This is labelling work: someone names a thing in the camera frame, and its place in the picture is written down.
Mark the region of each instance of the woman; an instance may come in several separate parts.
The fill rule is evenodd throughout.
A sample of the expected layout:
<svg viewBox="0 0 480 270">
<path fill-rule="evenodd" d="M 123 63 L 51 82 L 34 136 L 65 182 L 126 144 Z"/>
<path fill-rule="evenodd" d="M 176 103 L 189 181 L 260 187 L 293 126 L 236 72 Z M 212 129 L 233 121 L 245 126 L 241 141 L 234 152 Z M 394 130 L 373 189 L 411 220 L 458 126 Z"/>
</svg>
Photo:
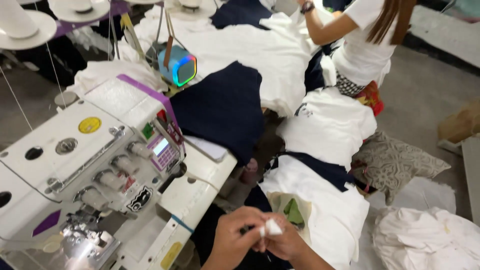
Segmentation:
<svg viewBox="0 0 480 270">
<path fill-rule="evenodd" d="M 416 4 L 416 0 L 356 0 L 335 20 L 323 25 L 312 0 L 297 2 L 315 44 L 325 45 L 345 37 L 345 43 L 330 56 L 337 70 L 338 90 L 351 97 L 371 81 L 382 83 Z"/>
</svg>

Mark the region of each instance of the green fabric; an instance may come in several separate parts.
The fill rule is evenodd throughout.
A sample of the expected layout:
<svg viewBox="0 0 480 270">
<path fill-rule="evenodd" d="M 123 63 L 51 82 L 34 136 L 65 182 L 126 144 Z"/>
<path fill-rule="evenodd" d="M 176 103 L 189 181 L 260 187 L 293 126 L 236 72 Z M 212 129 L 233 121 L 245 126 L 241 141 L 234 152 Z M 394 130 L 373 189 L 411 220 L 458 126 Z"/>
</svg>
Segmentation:
<svg viewBox="0 0 480 270">
<path fill-rule="evenodd" d="M 287 220 L 290 223 L 300 225 L 303 224 L 303 217 L 300 214 L 299 206 L 297 205 L 297 201 L 295 199 L 291 199 L 285 208 L 283 209 L 283 213 L 287 216 Z"/>
</svg>

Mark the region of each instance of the pillow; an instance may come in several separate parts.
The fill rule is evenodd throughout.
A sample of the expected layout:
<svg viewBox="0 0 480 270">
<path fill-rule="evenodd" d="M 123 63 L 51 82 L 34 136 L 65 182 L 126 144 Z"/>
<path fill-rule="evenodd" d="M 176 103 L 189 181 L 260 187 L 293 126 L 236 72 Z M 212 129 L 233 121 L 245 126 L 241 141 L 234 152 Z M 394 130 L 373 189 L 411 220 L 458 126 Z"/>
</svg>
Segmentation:
<svg viewBox="0 0 480 270">
<path fill-rule="evenodd" d="M 353 175 L 385 193 L 385 203 L 391 205 L 395 195 L 414 176 L 433 178 L 450 168 L 445 161 L 427 154 L 420 148 L 375 132 L 353 155 Z"/>
</svg>

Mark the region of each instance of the sticker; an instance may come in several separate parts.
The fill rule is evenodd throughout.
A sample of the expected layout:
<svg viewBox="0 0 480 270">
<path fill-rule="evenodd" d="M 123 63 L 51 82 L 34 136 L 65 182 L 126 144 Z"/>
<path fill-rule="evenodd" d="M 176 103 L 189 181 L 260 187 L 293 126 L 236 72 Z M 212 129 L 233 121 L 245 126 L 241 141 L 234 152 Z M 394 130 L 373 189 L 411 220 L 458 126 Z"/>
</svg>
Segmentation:
<svg viewBox="0 0 480 270">
<path fill-rule="evenodd" d="M 180 253 L 181 248 L 182 244 L 180 242 L 173 243 L 173 245 L 170 247 L 170 250 L 167 252 L 165 257 L 163 257 L 162 262 L 160 262 L 160 266 L 167 270 Z"/>
<path fill-rule="evenodd" d="M 87 117 L 78 125 L 78 131 L 83 134 L 90 134 L 97 131 L 102 125 L 102 120 L 98 117 Z"/>
<path fill-rule="evenodd" d="M 147 204 L 153 194 L 153 189 L 144 186 L 135 198 L 127 205 L 132 212 L 138 212 Z"/>
<path fill-rule="evenodd" d="M 131 175 L 128 176 L 126 173 L 123 173 L 123 172 L 119 172 L 117 174 L 117 177 L 125 182 L 125 187 L 122 190 L 123 194 L 125 194 L 125 192 L 127 192 L 131 188 L 131 186 L 137 181 L 135 177 Z"/>
</svg>

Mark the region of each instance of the concrete floor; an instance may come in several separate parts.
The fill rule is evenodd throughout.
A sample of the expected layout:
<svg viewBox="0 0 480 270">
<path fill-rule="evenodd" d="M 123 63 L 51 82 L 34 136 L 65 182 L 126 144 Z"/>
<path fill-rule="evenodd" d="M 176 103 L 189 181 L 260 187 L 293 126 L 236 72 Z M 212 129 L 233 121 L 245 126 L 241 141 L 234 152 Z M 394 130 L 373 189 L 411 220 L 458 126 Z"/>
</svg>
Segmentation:
<svg viewBox="0 0 480 270">
<path fill-rule="evenodd" d="M 29 70 L 14 69 L 6 77 L 33 128 L 52 117 L 56 84 Z M 424 149 L 452 165 L 434 181 L 456 190 L 457 214 L 471 219 L 462 158 L 438 149 L 437 124 L 460 106 L 480 96 L 480 77 L 409 49 L 399 47 L 392 70 L 381 87 L 385 110 L 378 127 L 391 137 Z M 30 131 L 5 79 L 0 77 L 0 150 Z"/>
</svg>

